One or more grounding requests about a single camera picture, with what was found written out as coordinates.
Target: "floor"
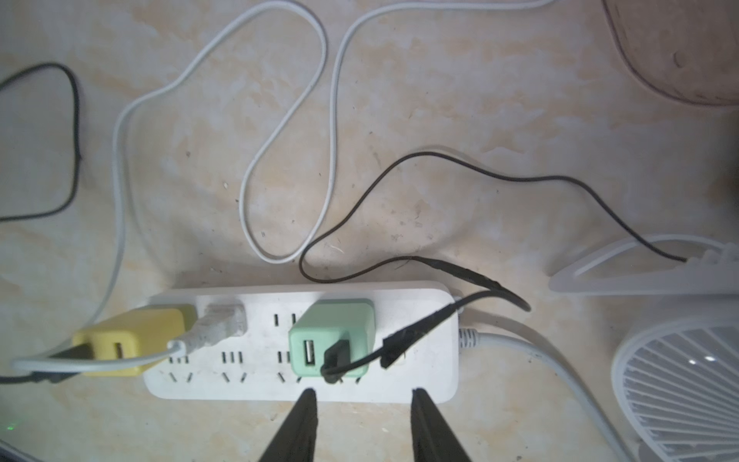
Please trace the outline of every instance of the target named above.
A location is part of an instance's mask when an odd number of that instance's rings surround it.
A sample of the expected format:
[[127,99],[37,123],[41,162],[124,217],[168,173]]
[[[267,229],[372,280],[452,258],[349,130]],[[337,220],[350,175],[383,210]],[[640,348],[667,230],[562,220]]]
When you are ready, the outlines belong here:
[[[65,339],[102,296],[114,245],[109,168],[118,112],[174,79],[253,4],[88,3],[0,3],[0,75],[50,59],[72,67],[82,86],[84,156],[71,209],[0,225],[0,373],[12,373],[11,358]],[[333,57],[349,25],[381,4],[307,6],[326,27]],[[310,26],[266,13],[234,33],[184,87],[135,113],[126,142],[131,231],[104,316],[170,287],[303,282],[295,264],[267,265],[253,255],[237,207],[243,171],[318,59]],[[299,245],[323,200],[329,79],[327,70],[248,190],[252,229],[273,254]],[[63,76],[27,79],[0,94],[0,108],[0,214],[60,202],[71,172]],[[578,177],[644,233],[739,240],[739,112],[678,105],[642,87],[616,53],[598,2],[373,20],[347,51],[338,121],[338,176],[324,229],[394,159],[445,146],[496,171]],[[479,302],[462,324],[504,327],[556,348],[635,447],[610,388],[610,360],[649,299],[547,289],[553,272],[622,237],[572,186],[505,184],[419,160],[388,176],[308,260],[314,274],[340,276],[418,252],[501,281],[534,311]],[[665,265],[635,251],[619,269]],[[474,290],[415,264],[398,266],[360,280],[433,279]],[[1,388],[0,439],[45,461],[255,461],[290,407],[165,401],[149,395],[140,378],[75,378]],[[463,352],[457,395],[440,409],[474,461],[615,460],[569,389],[521,353]],[[408,406],[320,404],[319,420],[316,460],[412,459]]]

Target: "cable connector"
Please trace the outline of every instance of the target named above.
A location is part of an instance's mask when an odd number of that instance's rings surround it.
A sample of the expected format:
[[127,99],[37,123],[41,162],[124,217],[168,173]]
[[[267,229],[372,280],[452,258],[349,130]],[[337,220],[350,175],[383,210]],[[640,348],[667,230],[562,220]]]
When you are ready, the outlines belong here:
[[211,305],[181,336],[170,340],[167,348],[179,347],[172,356],[182,358],[203,347],[210,347],[229,337],[246,333],[246,309],[243,305]]

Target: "power plug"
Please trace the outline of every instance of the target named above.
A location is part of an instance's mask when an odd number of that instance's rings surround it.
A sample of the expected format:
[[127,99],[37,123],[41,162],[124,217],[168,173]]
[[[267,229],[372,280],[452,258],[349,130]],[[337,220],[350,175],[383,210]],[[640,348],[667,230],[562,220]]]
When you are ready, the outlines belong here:
[[[347,364],[372,351],[375,309],[367,299],[321,300],[308,308],[293,325],[289,340],[293,372],[298,377],[321,377],[321,367],[327,355],[336,356],[331,351],[337,342],[348,342]],[[368,368],[359,367],[346,376],[362,377]]]

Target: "power strip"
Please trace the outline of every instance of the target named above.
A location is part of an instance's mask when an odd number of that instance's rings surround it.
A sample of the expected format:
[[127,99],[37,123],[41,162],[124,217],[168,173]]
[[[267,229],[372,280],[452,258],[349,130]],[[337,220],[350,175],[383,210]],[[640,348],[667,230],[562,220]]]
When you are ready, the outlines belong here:
[[318,300],[369,299],[375,307],[374,349],[383,337],[453,302],[437,282],[347,283],[240,288],[174,289],[151,297],[147,305],[190,304],[202,316],[212,304],[243,304],[247,333],[147,370],[149,391],[167,399],[295,401],[308,387],[319,401],[410,403],[422,387],[434,402],[448,401],[459,380],[457,317],[452,316],[410,348],[390,368],[378,361],[367,374],[327,384],[298,377],[290,366],[287,333]]

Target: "white cable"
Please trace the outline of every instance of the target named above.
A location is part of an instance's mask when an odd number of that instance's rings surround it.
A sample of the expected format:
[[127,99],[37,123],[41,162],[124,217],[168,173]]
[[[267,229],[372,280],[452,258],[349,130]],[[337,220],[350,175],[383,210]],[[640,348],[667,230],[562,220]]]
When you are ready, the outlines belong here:
[[593,420],[603,435],[603,438],[605,438],[611,449],[616,453],[618,459],[622,462],[635,462],[631,452],[621,440],[618,433],[616,433],[616,429],[613,428],[613,425],[611,425],[600,410],[595,398],[585,389],[584,384],[555,358],[549,356],[536,345],[523,340],[494,333],[479,333],[475,329],[460,329],[460,348],[473,348],[478,345],[486,347],[509,347],[527,353],[551,367],[567,386],[570,387],[570,390],[575,395],[575,399],[577,399],[585,412],[590,416],[590,419]]
[[[310,25],[313,26],[313,29],[316,31],[316,33],[319,36],[319,39],[321,41],[321,60],[319,62],[318,67],[316,68],[316,72],[313,75],[313,78],[310,80],[310,83],[305,87],[305,90],[303,93],[298,97],[298,99],[295,101],[295,103],[290,107],[290,109],[285,113],[285,116],[282,118],[280,123],[277,125],[277,127],[272,131],[272,134],[269,136],[269,138],[265,141],[265,143],[262,145],[261,148],[259,148],[259,151],[257,151],[256,155],[252,159],[252,161],[249,163],[249,166],[246,169],[246,172],[244,173],[244,177],[242,178],[241,182],[241,189],[239,190],[239,221],[241,222],[242,230],[244,231],[244,236],[246,237],[247,242],[249,243],[249,246],[254,250],[254,253],[259,256],[262,260],[268,262],[268,263],[274,263],[274,264],[281,264],[281,263],[287,263],[296,257],[299,257],[299,255],[302,253],[302,251],[307,247],[307,245],[310,243],[310,241],[313,239],[313,237],[316,235],[316,232],[318,231],[319,227],[323,223],[323,220],[326,216],[326,212],[328,211],[328,207],[331,201],[331,195],[333,194],[333,186],[334,182],[336,180],[336,152],[337,152],[337,143],[336,143],[336,101],[338,98],[338,78],[341,71],[341,62],[344,60],[344,54],[347,50],[347,47],[349,46],[349,42],[351,38],[354,36],[357,29],[364,24],[365,22],[369,21],[372,18],[376,18],[377,16],[381,16],[386,13],[391,13],[394,11],[402,11],[402,10],[467,10],[467,11],[512,11],[512,10],[530,10],[533,8],[543,7],[547,4],[553,3],[556,0],[535,0],[535,1],[524,1],[521,3],[426,3],[422,1],[408,1],[403,3],[397,3],[393,5],[388,5],[386,7],[381,7],[376,10],[370,11],[366,14],[364,14],[362,17],[357,19],[354,24],[348,29],[348,31],[344,34],[344,37],[341,40],[341,44],[338,48],[338,53],[336,56],[336,62],[334,63],[333,68],[333,75],[331,78],[331,88],[330,88],[330,102],[329,102],[329,174],[328,174],[328,185],[326,190],[326,197],[324,199],[323,207],[321,208],[321,212],[319,213],[319,217],[316,220],[316,224],[313,226],[313,228],[310,230],[310,233],[306,236],[304,242],[290,255],[282,258],[272,258],[269,257],[267,254],[265,254],[261,248],[256,244],[254,241],[254,238],[251,236],[251,232],[248,229],[248,225],[246,223],[246,216],[245,216],[245,207],[246,207],[246,201],[245,201],[245,192],[246,187],[249,181],[249,178],[251,177],[251,172],[254,170],[254,167],[259,162],[259,160],[264,156],[265,152],[269,148],[269,146],[272,144],[272,142],[275,140],[277,135],[282,131],[282,129],[285,127],[285,124],[290,120],[290,118],[293,116],[293,113],[300,107],[303,100],[308,96],[308,94],[313,90],[313,87],[318,82],[318,79],[321,77],[321,74],[323,73],[324,66],[326,64],[327,59],[327,39],[326,39],[326,33],[323,30],[323,27],[319,23],[319,20],[305,7],[303,7],[300,4],[293,3],[291,1],[284,1],[284,0],[271,0],[266,1],[265,3],[258,4],[249,10],[246,10],[244,13],[242,13],[240,16],[238,16],[236,19],[234,19],[228,26],[226,26],[218,35],[216,35],[210,43],[208,43],[200,52],[195,56],[195,59],[185,68],[182,74],[173,82],[171,82],[169,85],[163,86],[160,89],[157,89],[153,92],[147,93],[143,96],[140,96],[136,100],[132,101],[128,106],[123,108],[123,111],[120,112],[118,115],[118,119],[115,122],[115,126],[113,128],[113,141],[112,141],[112,189],[113,189],[113,205],[115,208],[115,258],[113,261],[113,269],[110,275],[110,279],[108,282],[108,285],[105,290],[105,294],[103,295],[103,298],[98,305],[98,307],[95,309],[95,312],[89,317],[88,321],[84,324],[84,327],[92,325],[95,320],[99,317],[99,315],[102,314],[103,309],[106,307],[108,301],[110,300],[110,297],[113,293],[113,289],[115,288],[116,281],[118,280],[118,275],[120,273],[120,266],[123,262],[123,252],[126,247],[126,215],[125,215],[125,195],[126,192],[124,191],[125,183],[123,181],[123,165],[122,165],[122,158],[120,155],[120,136],[121,132],[123,131],[124,124],[128,120],[128,117],[131,115],[131,113],[138,108],[141,104],[156,98],[157,96],[161,96],[166,94],[167,92],[172,91],[173,89],[177,88],[197,67],[200,65],[200,63],[205,59],[205,57],[210,54],[210,52],[213,51],[215,47],[217,47],[223,40],[225,40],[231,33],[233,33],[235,30],[239,29],[244,23],[252,19],[254,16],[259,15],[260,13],[263,13],[267,10],[286,10],[290,11],[292,13],[297,14],[298,16],[301,16],[303,19],[308,21]],[[30,356],[27,358],[22,359],[16,359],[16,361],[30,361],[33,359],[42,360],[48,357],[48,355],[56,353],[60,350],[63,350],[64,348],[67,348],[70,345],[69,341],[65,341],[64,343],[58,345],[57,347],[48,350],[40,355],[36,356]]]
[[[316,85],[316,82],[318,82],[318,79],[321,77],[324,66],[326,65],[328,45],[327,45],[327,39],[326,39],[326,32],[324,32],[323,27],[321,27],[321,23],[319,23],[319,20],[309,10],[307,10],[305,7],[301,6],[300,4],[293,3],[291,1],[283,1],[283,0],[266,1],[265,3],[258,4],[255,7],[252,7],[246,10],[245,12],[243,12],[240,16],[234,19],[228,26],[226,26],[221,32],[219,32],[218,35],[213,37],[210,43],[205,45],[205,47],[202,50],[200,50],[200,52],[195,56],[195,59],[193,59],[193,61],[185,68],[183,73],[180,74],[180,77],[178,77],[175,81],[171,82],[169,85],[163,86],[162,88],[158,90],[147,93],[144,96],[137,98],[136,100],[132,101],[128,106],[126,106],[123,109],[123,111],[120,112],[120,114],[118,115],[118,119],[115,122],[115,127],[113,129],[113,146],[112,146],[113,202],[115,205],[115,230],[116,230],[115,261],[113,263],[113,272],[110,277],[110,282],[108,283],[108,288],[106,289],[105,295],[103,296],[103,300],[98,305],[98,309],[95,311],[93,316],[87,322],[86,326],[92,324],[97,319],[97,317],[100,315],[102,310],[105,308],[105,305],[108,302],[108,299],[110,298],[111,293],[113,291],[113,287],[115,287],[115,282],[118,278],[118,273],[120,271],[120,264],[123,261],[123,250],[126,244],[125,199],[124,199],[125,198],[125,191],[124,191],[125,184],[123,182],[123,165],[121,162],[119,147],[120,147],[120,135],[121,135],[121,132],[123,131],[123,126],[126,123],[128,117],[141,104],[153,98],[156,98],[157,96],[164,95],[165,93],[170,92],[173,89],[177,88],[198,67],[198,65],[200,65],[200,63],[213,51],[213,49],[215,49],[218,45],[220,45],[221,42],[223,42],[231,33],[238,30],[242,25],[244,25],[247,21],[252,19],[254,16],[257,16],[260,13],[263,13],[268,10],[289,11],[289,12],[295,13],[296,15],[308,21],[308,23],[310,23],[310,25],[313,26],[313,29],[316,31],[316,34],[318,35],[319,40],[321,41],[321,60],[319,62],[319,65],[316,67],[316,72],[313,74],[313,78],[310,79],[310,83],[305,87],[305,90],[303,91],[303,93],[298,97],[298,99],[296,99],[295,103],[287,111],[287,113],[282,118],[280,123],[272,131],[272,135],[270,135],[270,137],[265,141],[265,143],[256,153],[256,156],[251,161],[251,164],[249,164],[249,167],[247,168],[246,173],[244,174],[244,180],[242,181],[241,198],[243,198],[244,196],[244,190],[246,187],[246,183],[247,183],[249,175],[251,174],[251,171],[253,170],[254,166],[259,161],[259,159],[262,157],[262,155],[267,151],[267,148],[270,146],[270,144],[272,144],[272,142],[277,137],[277,135],[282,131],[282,128],[285,126],[287,121],[290,120],[290,117],[293,116],[293,113],[302,104],[303,100],[308,96],[308,93],[310,93],[310,91]],[[244,221],[244,214],[243,214],[244,201],[241,200],[239,203],[241,204],[241,206],[239,207],[239,214],[242,218],[242,226],[244,227],[244,233],[245,233],[247,241],[249,242],[249,245],[252,247],[252,249],[254,249],[256,254],[259,255],[262,259],[264,259],[265,261],[270,261],[257,248],[256,243],[254,242],[253,238],[249,234],[249,231],[246,228],[245,221]],[[323,214],[319,217],[319,222],[321,220],[323,220]],[[287,259],[282,259],[280,261],[272,261],[272,262],[285,262],[292,258],[293,257],[288,257]]]
[[[364,24],[365,22],[369,21],[372,18],[376,18],[383,14],[391,13],[394,11],[402,11],[402,10],[473,10],[473,11],[530,10],[532,8],[542,7],[554,1],[556,0],[536,0],[536,1],[525,1],[522,3],[427,3],[423,1],[407,1],[403,3],[388,5],[386,7],[381,7],[381,8],[378,8],[377,10],[370,11],[369,13],[364,14],[362,17],[354,21],[354,24],[352,24],[352,26],[344,34],[344,38],[341,40],[341,44],[338,47],[338,53],[336,54],[336,62],[334,63],[333,74],[331,77],[329,120],[328,120],[328,128],[329,128],[328,185],[326,189],[326,197],[324,199],[324,204],[323,204],[323,207],[321,208],[321,213],[319,213],[319,217],[316,220],[316,224],[313,225],[313,228],[310,230],[310,232],[306,236],[303,243],[293,253],[291,253],[290,255],[286,257],[272,258],[266,255],[264,252],[262,252],[262,249],[259,248],[259,246],[254,242],[254,239],[251,236],[251,233],[249,232],[248,225],[246,223],[246,216],[245,216],[246,201],[244,200],[244,195],[246,192],[246,186],[248,184],[249,177],[251,176],[251,172],[256,166],[256,163],[259,162],[259,159],[265,153],[265,151],[267,150],[267,147],[269,147],[272,140],[278,135],[279,131],[282,129],[282,126],[284,124],[280,123],[278,128],[275,130],[275,132],[273,132],[272,136],[270,136],[270,138],[268,139],[267,143],[265,143],[264,146],[262,146],[262,148],[256,153],[256,156],[249,164],[249,167],[246,169],[246,172],[244,173],[244,177],[241,182],[241,190],[239,192],[239,199],[240,199],[239,204],[241,204],[241,206],[239,207],[239,219],[241,220],[241,228],[244,231],[246,240],[249,242],[249,246],[252,248],[252,250],[254,250],[254,253],[256,253],[259,256],[259,258],[266,261],[267,263],[281,264],[281,263],[290,262],[293,259],[300,257],[300,254],[308,246],[308,244],[310,244],[310,241],[313,240],[313,237],[316,235],[316,232],[318,232],[318,229],[321,227],[321,224],[323,223],[323,220],[326,217],[326,212],[328,212],[328,206],[331,202],[331,195],[333,194],[333,186],[334,186],[334,183],[336,182],[336,158],[337,158],[336,101],[338,99],[338,77],[341,72],[341,62],[344,60],[344,54],[347,51],[349,42],[354,36],[354,33],[357,31],[359,27],[361,27],[362,24]],[[285,119],[283,119],[283,122],[287,122],[287,119],[290,117],[290,115],[292,115],[292,112],[288,112],[288,115],[286,116]]]
[[128,369],[129,367],[143,366],[152,362],[161,361],[179,353],[181,346],[176,344],[160,353],[139,356],[130,359],[66,359],[66,358],[19,358],[13,359],[13,369],[42,372],[84,373],[108,372],[111,370]]

